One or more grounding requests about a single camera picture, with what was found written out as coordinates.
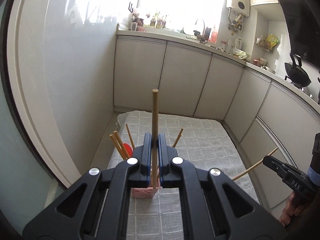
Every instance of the blue wristband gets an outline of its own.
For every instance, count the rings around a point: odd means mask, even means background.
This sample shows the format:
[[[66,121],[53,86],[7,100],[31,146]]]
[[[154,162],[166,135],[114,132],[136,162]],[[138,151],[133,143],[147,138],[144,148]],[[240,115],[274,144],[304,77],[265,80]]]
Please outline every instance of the blue wristband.
[[[316,184],[320,187],[320,175],[316,173],[310,166],[307,174],[309,179],[313,182],[313,184]]]

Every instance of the faucet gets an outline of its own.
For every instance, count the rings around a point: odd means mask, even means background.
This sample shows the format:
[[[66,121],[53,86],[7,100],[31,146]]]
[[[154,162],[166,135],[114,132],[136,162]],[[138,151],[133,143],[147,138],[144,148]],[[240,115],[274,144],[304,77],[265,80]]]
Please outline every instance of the faucet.
[[[205,29],[205,23],[204,20],[202,18],[198,18],[195,22],[195,25],[197,24],[198,20],[201,19],[203,21],[203,31],[202,31],[202,37],[204,37],[204,29]]]
[[[197,24],[198,20],[201,19],[203,21],[203,30],[202,30],[202,36],[201,36],[201,39],[200,39],[200,43],[206,43],[206,40],[204,38],[204,30],[205,30],[205,23],[204,23],[204,20],[202,18],[198,18],[195,22],[195,25]]]

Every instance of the window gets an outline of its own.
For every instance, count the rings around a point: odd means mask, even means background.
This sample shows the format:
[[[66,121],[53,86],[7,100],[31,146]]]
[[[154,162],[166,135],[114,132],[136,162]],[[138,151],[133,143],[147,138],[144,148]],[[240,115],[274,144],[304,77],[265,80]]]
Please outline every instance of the window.
[[[195,21],[202,18],[206,27],[216,30],[219,28],[221,11],[224,0],[139,0],[140,8],[150,12],[150,19],[159,11],[160,15],[166,16],[166,28],[175,31],[182,30],[189,26],[189,29],[196,29],[202,33],[203,22],[198,21],[195,28]]]

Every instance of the red disc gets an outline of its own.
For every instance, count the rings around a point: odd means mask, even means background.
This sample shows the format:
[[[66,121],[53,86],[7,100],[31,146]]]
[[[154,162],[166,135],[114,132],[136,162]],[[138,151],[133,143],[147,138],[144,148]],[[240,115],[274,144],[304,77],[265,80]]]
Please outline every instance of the red disc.
[[[127,143],[124,143],[124,147],[126,148],[127,152],[129,153],[129,156],[132,157],[132,149],[131,146]]]

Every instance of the bottle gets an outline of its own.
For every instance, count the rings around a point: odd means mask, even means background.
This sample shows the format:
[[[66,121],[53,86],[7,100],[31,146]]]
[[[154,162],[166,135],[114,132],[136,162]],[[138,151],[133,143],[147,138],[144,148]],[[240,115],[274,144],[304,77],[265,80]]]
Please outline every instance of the bottle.
[[[150,21],[150,27],[155,27],[156,26],[156,19],[155,17],[153,16],[153,18],[151,19]]]
[[[231,54],[231,52],[232,52],[232,42],[231,42],[231,40],[228,40],[227,41],[227,53],[229,53],[229,54]]]
[[[158,21],[157,21],[157,24],[156,24],[156,28],[157,29],[161,29],[161,26],[162,26],[162,16],[160,16],[160,14],[158,15]]]
[[[217,30],[216,30],[216,26],[214,25],[214,26],[213,26],[213,30],[212,30],[212,34],[211,34],[210,41],[211,41],[212,43],[217,43],[217,37],[218,37],[218,33],[217,33]]]
[[[235,49],[241,50],[242,42],[241,39],[235,39]]]
[[[162,22],[162,28],[165,29],[165,25],[167,24],[167,16],[165,16],[163,22]]]

